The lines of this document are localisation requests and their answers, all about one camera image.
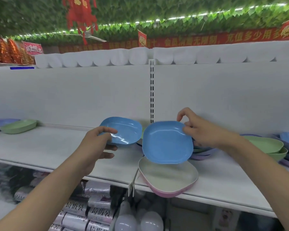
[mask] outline right hand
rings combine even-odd
[[[184,123],[183,131],[195,140],[195,146],[226,150],[241,139],[237,133],[201,118],[190,108],[182,109],[177,115],[177,121],[181,121],[183,116],[187,116],[189,119],[188,122]]]

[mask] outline left hand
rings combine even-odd
[[[115,155],[113,153],[104,152],[104,150],[116,151],[117,146],[108,145],[107,141],[111,141],[111,134],[118,131],[114,128],[100,126],[88,131],[81,141],[79,147],[69,157],[72,163],[76,163],[84,176],[90,174],[98,159],[111,159]]]

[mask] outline red lantern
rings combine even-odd
[[[78,34],[83,32],[83,41],[85,45],[87,44],[85,37],[85,31],[87,27],[91,27],[93,23],[95,24],[95,29],[98,30],[97,19],[95,15],[91,14],[90,0],[67,0],[70,9],[66,15],[67,27],[71,29],[73,22],[77,22]],[[96,8],[96,1],[93,0],[94,7]]]

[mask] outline white shelf back panel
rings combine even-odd
[[[0,118],[97,127],[107,117],[150,121],[150,66],[0,71]]]
[[[154,66],[153,95],[154,122],[190,107],[240,133],[289,131],[289,62]]]

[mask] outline ceiling fan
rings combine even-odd
[[[64,34],[64,35],[69,35],[69,36],[81,36],[83,37],[83,35],[80,35],[80,34]],[[98,40],[98,41],[101,41],[101,42],[107,42],[106,40],[103,40],[103,39],[100,39],[100,38],[97,38],[95,36],[93,36],[91,34],[91,27],[89,27],[86,31],[85,31],[85,38],[91,38],[91,39],[95,39],[95,40]]]

